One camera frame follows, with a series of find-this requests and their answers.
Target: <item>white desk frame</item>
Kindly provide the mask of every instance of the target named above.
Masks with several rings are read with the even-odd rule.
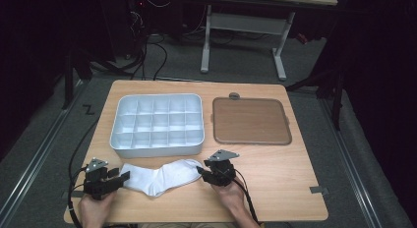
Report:
[[[267,33],[280,35],[279,43],[272,50],[272,56],[275,61],[276,71],[281,81],[286,80],[285,70],[282,65],[281,52],[285,40],[291,29],[295,13],[289,14],[286,20],[268,19],[231,14],[218,14],[211,12],[211,5],[208,5],[207,22],[206,22],[206,39],[203,48],[202,73],[209,71],[209,34],[211,29],[229,29],[246,32]]]

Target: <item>tray compartment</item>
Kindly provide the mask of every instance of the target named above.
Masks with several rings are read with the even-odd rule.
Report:
[[[205,138],[201,98],[192,93],[120,99],[110,145],[121,157],[198,154]]]

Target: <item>white sock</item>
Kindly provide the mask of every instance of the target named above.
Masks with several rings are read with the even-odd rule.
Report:
[[[130,171],[130,179],[125,181],[124,187],[142,191],[151,197],[159,197],[170,188],[184,186],[199,179],[201,175],[196,166],[202,167],[202,164],[194,159],[174,161],[156,170],[125,163],[120,174]]]

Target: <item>hand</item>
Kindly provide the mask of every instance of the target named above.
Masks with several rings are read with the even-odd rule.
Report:
[[[244,197],[245,193],[243,190],[236,184],[242,184],[242,181],[239,178],[235,178],[235,181],[232,181],[229,185],[225,187],[219,187],[211,185],[215,192],[220,197],[221,204],[225,206],[229,212],[232,214],[233,218],[239,224],[241,228],[259,228],[258,223],[252,218],[252,215],[249,213],[248,209],[245,207]]]
[[[116,192],[106,195],[102,200],[95,200],[85,195],[80,203],[81,221],[84,228],[101,228],[110,213],[110,206],[116,197]]]

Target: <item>wooden table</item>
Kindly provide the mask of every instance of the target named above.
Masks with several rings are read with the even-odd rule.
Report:
[[[230,92],[238,92],[241,97],[274,98],[281,101],[289,120],[292,143],[253,145],[216,142],[211,121],[212,101],[216,97],[227,97]],[[109,139],[119,99],[128,94],[156,93],[195,93],[202,98],[206,138],[200,154],[124,159],[110,147]],[[310,187],[316,187],[318,182],[282,85],[116,81],[109,91],[84,163],[96,157],[108,161],[109,169],[121,168],[125,162],[157,169],[182,158],[193,158],[204,164],[205,159],[221,148],[240,154],[240,157],[231,159],[231,163],[245,177],[260,221],[327,219],[328,211],[323,196],[310,191]],[[81,184],[83,180],[84,175],[78,178],[76,184]],[[76,211],[79,200],[73,198]],[[64,219],[72,222],[68,211]],[[210,184],[203,179],[171,189],[156,199],[144,193],[119,189],[108,218],[108,222],[114,223],[230,221],[233,221],[232,217],[220,204]]]

